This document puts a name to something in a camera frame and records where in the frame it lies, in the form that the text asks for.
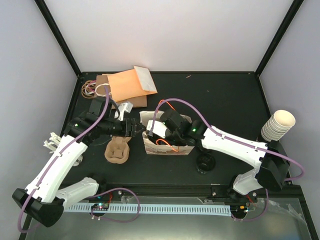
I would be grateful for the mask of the printed white paper bag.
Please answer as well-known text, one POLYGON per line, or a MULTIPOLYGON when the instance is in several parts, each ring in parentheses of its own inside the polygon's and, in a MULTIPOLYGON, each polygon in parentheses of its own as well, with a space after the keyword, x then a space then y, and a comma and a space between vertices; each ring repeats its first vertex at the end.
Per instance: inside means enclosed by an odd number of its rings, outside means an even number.
POLYGON ((165 111, 140 111, 140 123, 146 128, 142 133, 148 155, 187 156, 196 145, 188 133, 192 120, 179 114, 169 103, 165 111))

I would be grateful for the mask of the brown pulp cup carrier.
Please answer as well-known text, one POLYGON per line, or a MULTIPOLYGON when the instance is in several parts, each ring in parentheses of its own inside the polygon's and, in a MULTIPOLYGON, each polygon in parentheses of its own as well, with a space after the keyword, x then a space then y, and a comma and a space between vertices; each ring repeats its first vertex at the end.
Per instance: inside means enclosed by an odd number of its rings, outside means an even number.
POLYGON ((128 142, 131 137, 113 136, 111 141, 107 144, 104 157, 112 164, 124 164, 130 154, 130 147, 128 142))

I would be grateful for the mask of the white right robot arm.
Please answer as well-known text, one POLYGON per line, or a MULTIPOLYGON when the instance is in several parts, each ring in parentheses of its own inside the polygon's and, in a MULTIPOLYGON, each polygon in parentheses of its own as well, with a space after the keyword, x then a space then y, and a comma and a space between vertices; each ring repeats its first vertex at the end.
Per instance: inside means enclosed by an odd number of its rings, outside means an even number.
POLYGON ((252 169, 237 175, 227 189, 228 198, 234 202, 258 189, 279 192, 284 186, 290 163, 280 154, 279 142, 247 140, 213 125, 207 126, 201 120, 190 122, 172 109, 163 112, 159 119, 150 119, 146 129, 176 146, 198 144, 206 150, 221 152, 250 165, 252 169))

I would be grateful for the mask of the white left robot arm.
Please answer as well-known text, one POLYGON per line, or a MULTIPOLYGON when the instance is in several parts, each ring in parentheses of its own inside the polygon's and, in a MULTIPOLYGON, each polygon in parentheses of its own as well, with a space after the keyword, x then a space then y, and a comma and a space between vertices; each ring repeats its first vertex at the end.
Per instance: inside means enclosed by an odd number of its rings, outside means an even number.
POLYGON ((117 117, 110 115, 111 108, 83 112, 71 120, 65 128, 57 149, 37 175, 25 188, 17 188, 12 198, 20 207, 17 226, 22 229, 22 216, 27 214, 45 227, 53 226, 70 206, 86 198, 103 199, 112 190, 107 190, 106 181, 94 174, 66 188, 61 183, 76 160, 88 146, 101 135, 134 137, 145 130, 135 118, 124 118, 117 110, 117 117))

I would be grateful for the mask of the orange kraft paper bag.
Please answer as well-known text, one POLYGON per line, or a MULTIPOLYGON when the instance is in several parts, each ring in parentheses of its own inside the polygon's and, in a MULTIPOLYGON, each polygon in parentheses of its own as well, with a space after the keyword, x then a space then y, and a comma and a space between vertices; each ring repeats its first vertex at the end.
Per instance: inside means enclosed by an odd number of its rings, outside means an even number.
POLYGON ((146 67, 109 74, 107 76, 112 99, 116 102, 156 94, 157 88, 151 72, 146 67))

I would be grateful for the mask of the brown kraft paper bag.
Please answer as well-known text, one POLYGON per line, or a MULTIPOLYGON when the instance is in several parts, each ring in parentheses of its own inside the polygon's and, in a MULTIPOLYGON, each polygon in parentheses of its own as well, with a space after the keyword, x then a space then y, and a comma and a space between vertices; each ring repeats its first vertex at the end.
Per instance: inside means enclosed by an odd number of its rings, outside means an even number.
POLYGON ((148 92, 142 89, 139 78, 130 70, 125 73, 100 74, 81 87, 86 99, 110 96, 117 104, 130 102, 134 108, 147 106, 148 92))

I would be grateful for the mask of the stack of paper cups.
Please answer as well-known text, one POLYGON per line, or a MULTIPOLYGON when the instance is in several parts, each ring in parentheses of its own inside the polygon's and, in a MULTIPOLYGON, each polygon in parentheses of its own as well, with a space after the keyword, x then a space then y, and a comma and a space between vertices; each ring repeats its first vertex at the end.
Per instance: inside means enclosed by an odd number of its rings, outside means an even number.
POLYGON ((296 119, 292 113, 277 110, 264 124, 260 134, 268 142, 279 141, 295 124, 296 119))

